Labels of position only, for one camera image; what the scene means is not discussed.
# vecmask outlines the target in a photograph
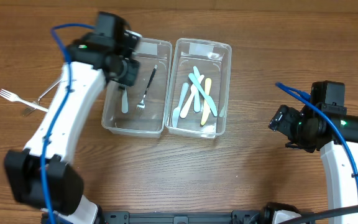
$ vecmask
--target label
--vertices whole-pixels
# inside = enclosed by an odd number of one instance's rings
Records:
[[[214,46],[190,43],[189,54],[209,57],[214,52]]]
[[[136,52],[140,54],[157,55],[157,44],[141,42],[139,43]]]

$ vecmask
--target yellow plastic knife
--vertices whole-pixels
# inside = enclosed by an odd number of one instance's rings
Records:
[[[207,78],[205,80],[205,93],[207,95],[209,95],[209,92],[211,91],[211,85],[212,85],[212,80],[210,78]],[[209,115],[209,105],[206,102],[206,100],[204,100],[204,109],[203,109],[203,116],[201,117],[201,125],[204,125],[206,120],[208,119],[208,115]]]

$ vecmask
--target wood grain surface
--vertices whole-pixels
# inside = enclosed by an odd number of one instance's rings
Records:
[[[0,89],[32,101],[60,75],[62,56],[49,28],[94,24],[97,8],[0,6]],[[113,135],[101,126],[104,93],[91,109],[78,142],[75,169],[85,195],[104,210],[229,212],[269,201],[306,211],[327,209],[319,153],[284,148],[286,137],[267,125],[281,104],[302,105],[274,87],[277,81],[309,91],[315,81],[346,84],[348,113],[358,116],[358,14],[106,9],[144,37],[180,37],[232,47],[226,132],[210,141]],[[69,43],[83,29],[59,31]],[[48,106],[54,92],[42,105]],[[13,200],[2,161],[20,151],[43,113],[0,97],[0,223],[38,223],[40,212]]]
[[[358,13],[355,0],[131,0],[131,3],[122,0],[0,0],[0,5]]]

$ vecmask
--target metal fork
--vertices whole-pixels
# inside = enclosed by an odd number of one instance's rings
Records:
[[[144,108],[145,108],[144,98],[146,98],[147,90],[149,90],[150,84],[151,84],[152,81],[153,81],[153,78],[154,78],[154,75],[155,75],[155,71],[157,71],[157,65],[154,66],[152,75],[150,76],[149,83],[147,84],[147,87],[146,87],[146,91],[144,91],[142,101],[136,105],[136,110],[137,110],[138,112],[140,112],[140,113],[143,112],[143,110],[144,110]]]
[[[39,97],[38,99],[34,100],[32,103],[39,105],[41,98],[44,97],[51,89],[53,89],[62,79],[62,77],[58,77]],[[29,106],[28,108],[24,109],[22,115],[23,116],[28,116],[29,114],[31,114],[33,111],[35,111],[35,108]]]
[[[12,93],[10,91],[1,89],[0,96],[5,98],[5,99],[7,99],[7,100],[9,100],[9,101],[11,101],[11,102],[17,102],[18,101],[18,102],[24,103],[26,105],[29,105],[31,107],[34,107],[35,109],[42,110],[44,112],[48,112],[48,109],[43,108],[42,106],[36,105],[34,103],[30,103],[30,102],[28,102],[26,100],[22,100],[22,99],[20,99],[19,96],[17,96],[16,94],[14,94],[14,93]]]

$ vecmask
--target clear plastic container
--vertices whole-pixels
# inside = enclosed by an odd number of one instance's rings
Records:
[[[142,39],[136,49],[135,60],[140,69],[135,85],[127,87],[128,112],[122,112],[124,91],[116,82],[110,82],[104,101],[102,126],[114,134],[159,138],[163,130],[165,100],[171,69],[172,44],[155,39]],[[145,97],[143,112],[136,110],[142,100],[154,66],[154,79]]]
[[[170,84],[167,97],[167,109],[165,110],[165,126],[172,134],[179,134],[193,138],[215,138],[224,133],[226,129],[227,104],[229,99],[229,85],[231,74],[230,45],[209,40],[179,39],[176,44],[173,68],[170,76]],[[195,113],[193,103],[186,118],[179,118],[177,128],[172,125],[172,112],[178,106],[182,84],[192,82],[188,78],[196,66],[201,75],[205,75],[204,81],[212,79],[210,96],[218,110],[217,117],[210,112],[205,125],[201,125],[204,99],[200,94],[201,111]],[[183,102],[186,103],[190,95],[190,87]]]

